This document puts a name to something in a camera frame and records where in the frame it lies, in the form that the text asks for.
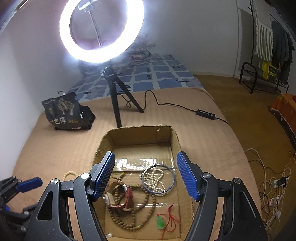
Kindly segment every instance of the black snack bag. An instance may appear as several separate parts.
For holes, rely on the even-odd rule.
[[[80,105],[75,92],[42,101],[45,115],[56,130],[90,130],[95,115]]]

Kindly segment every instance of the orange cloth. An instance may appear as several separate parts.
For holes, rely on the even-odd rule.
[[[296,102],[293,99],[293,95],[280,94],[271,108],[280,112],[296,135]]]

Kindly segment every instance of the blue bangle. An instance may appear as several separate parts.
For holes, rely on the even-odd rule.
[[[145,174],[146,174],[151,168],[154,168],[154,167],[164,167],[164,168],[166,168],[167,170],[169,170],[169,171],[171,172],[171,174],[172,174],[172,176],[173,176],[173,182],[172,182],[172,185],[170,185],[170,187],[169,187],[168,189],[166,189],[166,190],[164,190],[164,191],[161,191],[161,192],[154,192],[154,191],[150,190],[150,189],[145,185],[145,183],[144,183],[144,176],[145,176]],[[142,185],[143,185],[143,187],[144,187],[149,193],[152,193],[152,194],[162,194],[162,193],[166,193],[167,191],[169,191],[170,189],[172,189],[172,187],[173,187],[174,184],[175,184],[175,181],[176,181],[176,176],[175,176],[174,171],[173,171],[170,167],[168,167],[168,166],[166,166],[166,165],[162,165],[162,164],[155,164],[155,165],[152,165],[152,166],[148,167],[148,168],[144,171],[144,173],[143,173],[143,175],[142,175]]]

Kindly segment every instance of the ring light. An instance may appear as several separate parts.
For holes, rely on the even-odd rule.
[[[59,23],[62,42],[74,58],[90,63],[104,63],[122,54],[135,41],[144,20],[144,4],[142,0],[126,0],[127,21],[122,34],[116,41],[96,50],[85,50],[79,47],[70,33],[70,19],[80,1],[69,0],[67,2]]]

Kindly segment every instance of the baseboard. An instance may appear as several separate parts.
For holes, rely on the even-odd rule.
[[[239,79],[239,75],[232,75],[232,74],[223,74],[223,73],[214,73],[214,72],[199,72],[199,71],[190,71],[191,74],[200,74],[200,75],[213,75],[213,76],[222,76],[222,77],[230,77]],[[250,76],[243,75],[242,77],[245,80],[250,80]]]

